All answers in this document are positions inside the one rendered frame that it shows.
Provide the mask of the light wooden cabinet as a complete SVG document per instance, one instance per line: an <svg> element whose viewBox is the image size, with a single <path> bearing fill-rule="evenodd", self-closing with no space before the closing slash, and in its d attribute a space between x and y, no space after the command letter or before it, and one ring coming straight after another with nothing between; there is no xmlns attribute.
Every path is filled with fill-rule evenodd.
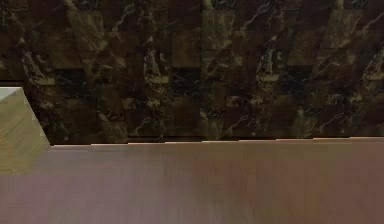
<svg viewBox="0 0 384 224"><path fill-rule="evenodd" d="M22 87L0 87L0 174L27 173L50 143Z"/></svg>

